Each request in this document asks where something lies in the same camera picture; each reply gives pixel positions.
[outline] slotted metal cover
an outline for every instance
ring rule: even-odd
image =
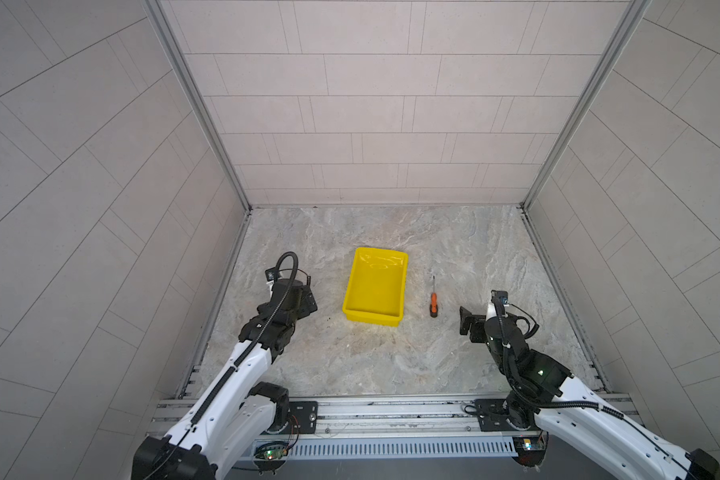
[[[255,442],[252,452],[263,442]],[[309,438],[298,442],[289,460],[350,458],[454,458],[518,456],[510,437]]]

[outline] marble floor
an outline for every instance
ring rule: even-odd
[[[350,322],[342,312],[358,246],[409,255],[397,328]],[[507,391],[485,345],[458,332],[458,308],[485,312],[491,289],[507,290],[510,302],[541,324],[531,348],[600,386],[515,206],[254,210],[202,360],[204,386],[229,358],[241,326],[268,300],[264,270],[288,250],[312,276],[318,304],[298,321],[285,352],[262,378],[287,387],[291,396]],[[440,305],[435,319],[428,313],[432,274]]]

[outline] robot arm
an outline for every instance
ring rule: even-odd
[[[485,342],[512,392],[498,416],[516,429],[538,428],[558,436],[623,480],[720,480],[720,466],[701,449],[686,452],[624,416],[566,367],[532,350],[518,317],[504,308],[508,294],[491,292],[486,316],[461,310],[461,334]],[[486,412],[496,416],[496,412]],[[536,458],[536,465],[542,458]]]
[[[291,275],[280,279],[288,256]],[[296,321],[317,311],[310,278],[296,280],[297,270],[296,254],[287,252],[266,271],[269,302],[243,326],[229,360],[190,411],[163,438],[144,439],[134,455],[133,480],[220,480],[262,432],[287,427],[288,389],[259,378],[290,342]],[[272,451],[284,455],[282,446]]]

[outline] black cable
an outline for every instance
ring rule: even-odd
[[[288,294],[291,292],[291,288],[293,287],[293,282],[294,280],[296,280],[296,272],[298,271],[298,257],[293,252],[285,252],[283,255],[280,255],[280,258],[278,258],[277,260],[277,264],[275,264],[275,268],[280,270],[280,265],[289,256],[293,261],[293,265],[291,266],[291,276],[288,278],[288,283],[286,284],[286,291],[282,294],[282,297],[277,303],[275,309],[272,311],[272,313],[269,314],[269,318],[266,320],[266,322],[264,322],[264,326],[259,330],[259,335],[256,336],[256,339],[250,342],[248,347],[246,347],[246,349],[240,354],[240,356],[235,359],[235,361],[232,363],[232,366],[224,372],[218,383],[213,386],[211,392],[208,394],[208,397],[206,397],[206,399],[202,402],[200,408],[197,409],[197,412],[192,417],[192,420],[190,422],[192,425],[197,425],[202,416],[205,414],[208,407],[210,407],[213,399],[216,398],[217,395],[219,395],[221,388],[224,387],[224,384],[227,382],[227,380],[229,380],[232,374],[238,370],[238,367],[240,367],[240,364],[245,361],[250,352],[252,352],[253,349],[256,348],[256,344],[262,338],[264,330],[266,330],[269,324],[272,323],[272,319],[275,318],[275,314],[277,314],[280,310],[282,303],[286,301],[286,298],[288,297]]]
[[[151,477],[152,475],[155,475],[166,464],[166,462],[168,462],[168,460],[170,460],[170,458],[173,456],[173,454],[176,453],[176,449],[179,447],[179,445],[181,445],[181,443],[184,441],[184,438],[186,438],[186,436],[189,435],[189,433],[190,433],[190,430],[187,430],[186,432],[184,432],[184,436],[181,437],[181,440],[179,440],[179,443],[177,443],[176,446],[173,447],[173,450],[170,451],[170,453],[168,454],[166,459],[163,460],[163,462],[161,464],[159,464],[157,466],[157,468],[155,468],[152,472],[150,472],[149,475],[145,476],[143,480],[148,480],[149,477]]]

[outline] wire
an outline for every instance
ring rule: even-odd
[[[157,466],[157,468],[155,468],[152,472],[150,472],[149,475],[145,476],[143,480],[148,480],[149,477],[151,477],[152,475],[155,475],[166,464],[166,462],[168,462],[168,460],[170,460],[170,458],[173,456],[173,454],[176,453],[176,449],[179,447],[179,445],[181,445],[181,443],[184,441],[184,438],[186,438],[186,436],[189,433],[190,433],[190,430],[187,430],[186,432],[184,432],[184,436],[181,437],[181,440],[179,440],[179,443],[177,443],[176,446],[173,447],[173,450],[170,451],[170,453],[168,454],[166,459],[163,460],[163,462],[161,464],[159,464]]]

